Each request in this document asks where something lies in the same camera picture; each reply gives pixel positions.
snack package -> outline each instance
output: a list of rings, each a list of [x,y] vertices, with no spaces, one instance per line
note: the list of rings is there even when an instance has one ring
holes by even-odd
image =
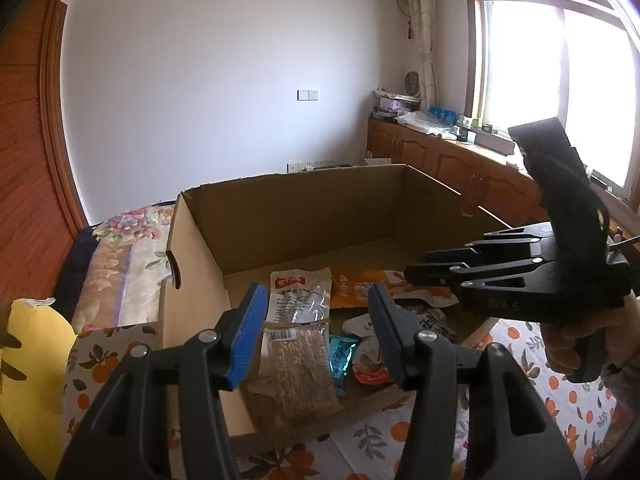
[[[271,273],[267,322],[310,323],[329,317],[331,269]]]
[[[329,335],[329,362],[331,364],[331,375],[334,378],[335,393],[338,397],[346,397],[347,395],[344,382],[353,359],[354,350],[359,341],[359,339],[353,337]]]
[[[447,317],[439,308],[412,310],[416,321],[423,329],[433,330],[452,342],[458,342],[458,335],[447,326]],[[342,324],[347,334],[362,338],[353,355],[353,374],[363,384],[385,384],[394,380],[382,362],[380,344],[373,331],[369,314],[348,319]]]
[[[385,283],[394,300],[415,300],[435,308],[444,308],[458,302],[448,286],[414,286],[399,270],[366,270],[354,273],[336,269],[332,272],[331,306],[349,308],[367,306],[369,287]]]
[[[327,348],[328,323],[265,329],[281,418],[302,426],[340,410]]]

tablecloth with orange print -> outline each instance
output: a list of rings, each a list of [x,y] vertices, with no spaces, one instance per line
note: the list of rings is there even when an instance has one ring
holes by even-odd
[[[580,471],[585,474],[603,441],[612,418],[618,416],[616,399],[601,380],[572,384],[546,366],[540,327],[533,323],[500,320],[479,347],[497,341],[519,362],[564,434]],[[86,409],[106,382],[110,370],[136,342],[156,345],[156,324],[88,330],[69,356],[63,397],[65,441],[71,439]],[[357,424],[301,442],[290,449],[238,458],[241,477],[247,480],[391,479],[406,440],[413,396]],[[460,386],[452,478],[462,478],[468,435],[468,388]],[[169,429],[172,474],[182,480],[180,433]]]

red label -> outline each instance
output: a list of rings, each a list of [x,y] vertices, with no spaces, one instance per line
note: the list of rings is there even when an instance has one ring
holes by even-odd
[[[304,276],[291,276],[290,278],[276,278],[276,288],[284,288],[286,286],[291,286],[294,283],[299,283],[300,285],[305,284]]]

floral bedspread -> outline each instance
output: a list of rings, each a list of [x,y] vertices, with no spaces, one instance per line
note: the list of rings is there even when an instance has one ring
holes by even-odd
[[[80,332],[67,367],[63,395],[65,443],[71,440],[109,373],[138,342],[156,346],[159,285],[170,276],[166,238],[172,206],[143,208],[114,217],[95,230],[100,244],[92,259],[74,316]],[[572,384],[546,366],[540,327],[528,322],[500,320],[479,347],[496,341],[505,345],[564,435],[583,475],[605,439],[612,419],[624,408],[601,380]],[[241,477],[248,480],[391,479],[406,440],[413,396],[365,420],[260,456],[238,458]],[[452,478],[462,478],[468,436],[468,388],[460,387]],[[180,432],[168,430],[172,475],[184,477]]]

metal screw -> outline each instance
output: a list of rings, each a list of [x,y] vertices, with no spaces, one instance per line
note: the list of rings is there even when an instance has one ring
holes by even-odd
[[[129,350],[129,355],[131,357],[144,357],[148,352],[149,347],[147,345],[139,344]]]
[[[433,330],[420,330],[418,332],[418,339],[422,343],[431,343],[436,341],[438,338],[438,334],[436,334]]]
[[[203,330],[202,332],[200,332],[198,334],[198,339],[200,339],[200,341],[202,341],[203,343],[213,343],[216,339],[218,339],[218,334],[215,330],[209,328],[208,330]]]
[[[500,343],[491,343],[489,347],[498,355],[504,355],[504,347]]]

